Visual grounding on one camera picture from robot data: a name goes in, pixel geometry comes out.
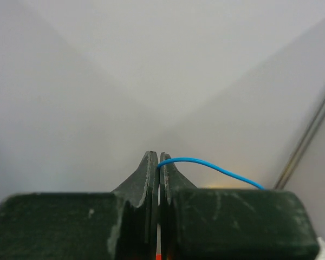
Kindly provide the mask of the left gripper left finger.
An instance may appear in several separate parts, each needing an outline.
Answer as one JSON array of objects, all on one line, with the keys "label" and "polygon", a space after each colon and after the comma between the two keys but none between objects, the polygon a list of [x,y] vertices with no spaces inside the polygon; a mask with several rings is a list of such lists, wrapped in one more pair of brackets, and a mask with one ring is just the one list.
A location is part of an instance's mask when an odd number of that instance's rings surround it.
[{"label": "left gripper left finger", "polygon": [[0,259],[155,259],[158,156],[112,192],[21,193],[0,203]]}]

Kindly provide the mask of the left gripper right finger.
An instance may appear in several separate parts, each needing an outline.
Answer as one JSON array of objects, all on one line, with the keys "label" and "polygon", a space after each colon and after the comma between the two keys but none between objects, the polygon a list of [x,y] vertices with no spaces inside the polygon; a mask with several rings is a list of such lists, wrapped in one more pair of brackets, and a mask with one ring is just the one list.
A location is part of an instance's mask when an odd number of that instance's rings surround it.
[{"label": "left gripper right finger", "polygon": [[162,259],[315,259],[320,245],[299,198],[285,190],[198,188],[160,156]]}]

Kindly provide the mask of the white cloth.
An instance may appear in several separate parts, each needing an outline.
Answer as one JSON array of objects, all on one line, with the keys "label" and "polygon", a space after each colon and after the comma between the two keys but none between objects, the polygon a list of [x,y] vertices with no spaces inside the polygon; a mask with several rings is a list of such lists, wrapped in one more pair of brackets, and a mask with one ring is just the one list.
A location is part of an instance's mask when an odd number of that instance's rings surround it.
[{"label": "white cloth", "polygon": [[318,244],[320,246],[320,250],[318,255],[316,256],[316,260],[325,260],[325,240],[323,240],[321,237],[317,238]]}]

